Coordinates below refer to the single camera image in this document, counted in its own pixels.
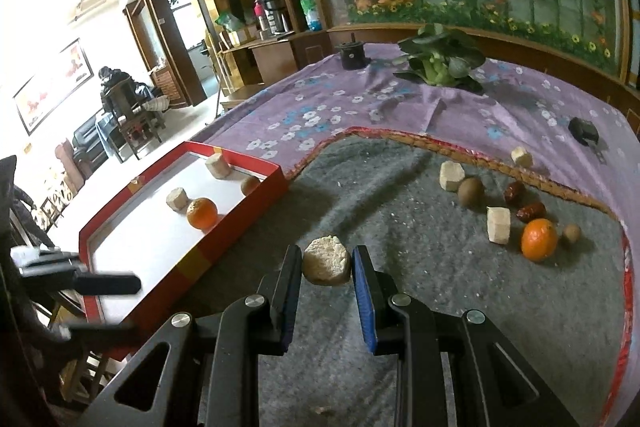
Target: metal screw head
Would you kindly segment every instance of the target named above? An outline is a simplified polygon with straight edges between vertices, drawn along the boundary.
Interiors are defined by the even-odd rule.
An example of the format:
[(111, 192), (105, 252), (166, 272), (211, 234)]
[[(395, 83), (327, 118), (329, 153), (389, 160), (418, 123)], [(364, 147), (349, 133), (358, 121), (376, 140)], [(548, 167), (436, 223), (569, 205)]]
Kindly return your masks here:
[(249, 308), (257, 308), (258, 306), (262, 306), (264, 304), (264, 297), (262, 295), (249, 295), (245, 300), (244, 304), (249, 306)]
[(391, 302), (396, 306), (408, 306), (411, 303), (411, 297), (406, 293), (396, 293), (391, 297)]
[(482, 324), (485, 318), (480, 310), (469, 310), (466, 312), (466, 320), (472, 324)]
[(187, 313), (177, 313), (171, 317), (171, 325), (174, 328), (183, 328), (191, 322), (191, 317)]

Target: framed painting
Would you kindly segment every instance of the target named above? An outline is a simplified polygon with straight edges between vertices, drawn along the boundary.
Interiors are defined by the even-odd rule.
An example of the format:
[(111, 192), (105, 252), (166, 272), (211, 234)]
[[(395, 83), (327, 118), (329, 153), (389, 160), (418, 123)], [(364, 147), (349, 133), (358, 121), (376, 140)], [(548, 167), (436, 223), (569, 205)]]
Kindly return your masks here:
[(14, 94), (15, 107), (28, 135), (94, 72), (76, 39), (46, 69), (34, 74)]

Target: kiwi fruit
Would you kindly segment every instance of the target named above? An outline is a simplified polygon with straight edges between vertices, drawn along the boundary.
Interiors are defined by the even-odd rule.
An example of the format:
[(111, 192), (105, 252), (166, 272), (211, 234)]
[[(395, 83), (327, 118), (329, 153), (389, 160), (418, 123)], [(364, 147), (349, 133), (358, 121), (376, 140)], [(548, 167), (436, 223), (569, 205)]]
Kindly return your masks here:
[(472, 208), (484, 197), (484, 185), (480, 178), (467, 178), (458, 188), (458, 201), (465, 208)]

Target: red tray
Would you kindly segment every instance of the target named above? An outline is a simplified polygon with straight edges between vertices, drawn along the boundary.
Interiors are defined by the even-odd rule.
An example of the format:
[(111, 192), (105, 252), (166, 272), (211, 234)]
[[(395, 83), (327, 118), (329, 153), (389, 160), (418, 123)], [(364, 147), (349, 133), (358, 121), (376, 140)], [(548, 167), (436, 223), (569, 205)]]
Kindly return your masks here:
[[(204, 166), (214, 152), (222, 152), (234, 169), (226, 180), (215, 179)], [(243, 196), (239, 184), (247, 174), (262, 183)], [(212, 229), (204, 233), (191, 228), (184, 214), (166, 205), (166, 194), (176, 186), (191, 198), (206, 196), (217, 204), (221, 217)], [(87, 318), (127, 319), (148, 338), (166, 320), (171, 305), (287, 187), (276, 164), (206, 144), (181, 143), (132, 180), (80, 231), (80, 259), (89, 269), (133, 271), (143, 283), (135, 297), (84, 297)], [(121, 360), (126, 354), (110, 356)]]

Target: blue gripper pad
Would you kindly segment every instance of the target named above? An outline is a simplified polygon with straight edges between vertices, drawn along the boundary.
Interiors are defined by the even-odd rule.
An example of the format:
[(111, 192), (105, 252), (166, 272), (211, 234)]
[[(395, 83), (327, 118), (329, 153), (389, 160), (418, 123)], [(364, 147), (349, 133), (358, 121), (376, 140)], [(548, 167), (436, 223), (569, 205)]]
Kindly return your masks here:
[(352, 262), (353, 287), (356, 293), (356, 302), (358, 303), (362, 336), (369, 351), (375, 353), (376, 347), (378, 346), (378, 338), (376, 336), (376, 312), (371, 298), (369, 283), (377, 284), (377, 281), (367, 248), (363, 246), (354, 248)]

